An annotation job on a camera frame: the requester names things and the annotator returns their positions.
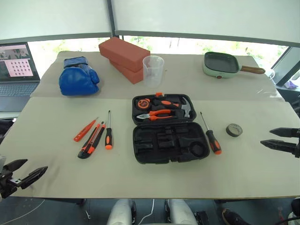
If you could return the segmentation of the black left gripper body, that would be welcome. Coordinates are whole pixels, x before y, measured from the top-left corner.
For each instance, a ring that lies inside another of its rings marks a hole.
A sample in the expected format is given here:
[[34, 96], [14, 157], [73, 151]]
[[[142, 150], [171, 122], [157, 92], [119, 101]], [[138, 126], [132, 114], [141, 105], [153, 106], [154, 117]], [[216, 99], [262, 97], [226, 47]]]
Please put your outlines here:
[[12, 172], [1, 172], [0, 173], [0, 196], [7, 198], [11, 194], [17, 191], [17, 188], [22, 182], [21, 179], [13, 177]]

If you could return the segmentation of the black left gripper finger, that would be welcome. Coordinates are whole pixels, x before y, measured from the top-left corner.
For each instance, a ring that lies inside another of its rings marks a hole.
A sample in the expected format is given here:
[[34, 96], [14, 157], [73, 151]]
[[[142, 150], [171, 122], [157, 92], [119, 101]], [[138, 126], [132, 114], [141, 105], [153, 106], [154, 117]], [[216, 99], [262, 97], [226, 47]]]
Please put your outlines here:
[[3, 173], [13, 173], [14, 171], [18, 170], [21, 166], [23, 166], [27, 161], [27, 159], [14, 160], [3, 166]]
[[43, 166], [43, 167], [40, 167], [40, 168], [34, 170], [33, 172], [29, 173], [29, 175], [27, 177], [22, 179], [21, 188], [26, 189], [28, 186], [30, 186], [31, 184], [36, 182], [38, 179], [40, 179], [44, 175], [44, 173], [46, 172], [47, 169], [48, 169], [47, 166]]

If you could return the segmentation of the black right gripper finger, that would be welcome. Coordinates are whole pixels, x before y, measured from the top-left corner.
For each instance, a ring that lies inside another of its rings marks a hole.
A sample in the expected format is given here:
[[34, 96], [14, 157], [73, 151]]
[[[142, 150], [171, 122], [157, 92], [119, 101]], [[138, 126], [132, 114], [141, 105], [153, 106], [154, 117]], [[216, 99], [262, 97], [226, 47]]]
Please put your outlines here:
[[297, 144], [295, 143], [284, 142], [274, 139], [263, 140], [260, 141], [260, 143], [270, 149], [288, 152], [293, 154], [295, 157], [297, 156]]
[[300, 137], [300, 129], [299, 128], [288, 128], [288, 127], [280, 127], [270, 130], [270, 133], [275, 134], [280, 137]]

